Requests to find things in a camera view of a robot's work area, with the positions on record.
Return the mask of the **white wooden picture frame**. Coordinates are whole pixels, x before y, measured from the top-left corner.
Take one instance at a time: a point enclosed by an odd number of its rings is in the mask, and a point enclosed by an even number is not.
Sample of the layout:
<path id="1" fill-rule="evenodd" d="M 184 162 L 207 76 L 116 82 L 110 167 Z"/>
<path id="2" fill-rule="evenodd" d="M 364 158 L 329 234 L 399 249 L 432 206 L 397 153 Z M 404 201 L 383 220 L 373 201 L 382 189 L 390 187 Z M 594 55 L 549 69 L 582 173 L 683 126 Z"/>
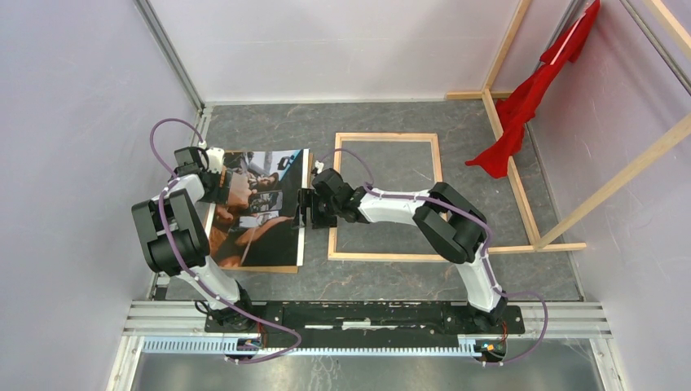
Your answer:
<path id="1" fill-rule="evenodd" d="M 343 142 L 414 142 L 429 143 L 433 163 L 434 178 L 442 180 L 442 164 L 438 136 L 434 133 L 336 133 L 335 148 L 332 152 L 332 167 L 341 170 L 341 149 Z M 443 262 L 444 259 L 435 254 L 410 253 L 344 253 L 337 251 L 337 228 L 329 229 L 328 236 L 329 261 L 401 261 L 401 262 Z"/>

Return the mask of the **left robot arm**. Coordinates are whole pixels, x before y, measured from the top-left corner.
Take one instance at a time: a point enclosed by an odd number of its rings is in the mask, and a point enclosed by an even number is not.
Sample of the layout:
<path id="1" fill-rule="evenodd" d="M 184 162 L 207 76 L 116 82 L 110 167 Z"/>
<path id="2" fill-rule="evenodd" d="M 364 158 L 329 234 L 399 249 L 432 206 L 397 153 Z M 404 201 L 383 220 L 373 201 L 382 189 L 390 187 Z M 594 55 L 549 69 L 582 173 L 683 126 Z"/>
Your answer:
<path id="1" fill-rule="evenodd" d="M 220 148 L 185 147 L 174 153 L 172 177 L 159 195 L 135 204 L 135 228 L 144 259 L 155 273 L 178 278 L 204 298 L 196 308 L 215 326 L 246 332 L 256 323 L 248 293 L 211 257 L 198 203 L 227 200 L 231 175 Z"/>

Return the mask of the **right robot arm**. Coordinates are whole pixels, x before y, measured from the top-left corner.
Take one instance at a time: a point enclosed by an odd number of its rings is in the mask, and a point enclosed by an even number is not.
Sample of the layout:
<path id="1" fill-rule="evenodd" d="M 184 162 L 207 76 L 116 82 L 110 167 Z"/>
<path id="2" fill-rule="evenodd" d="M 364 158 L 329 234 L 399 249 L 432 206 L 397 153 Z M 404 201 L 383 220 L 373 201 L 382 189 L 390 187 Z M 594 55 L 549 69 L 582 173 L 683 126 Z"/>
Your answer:
<path id="1" fill-rule="evenodd" d="M 423 191 L 384 191 L 370 183 L 353 188 L 335 169 L 315 175 L 297 193 L 294 228 L 335 228 L 349 223 L 397 223 L 419 229 L 432 249 L 459 271 L 472 325 L 494 331 L 504 320 L 505 291 L 489 261 L 492 232 L 485 216 L 457 190 L 436 182 Z"/>

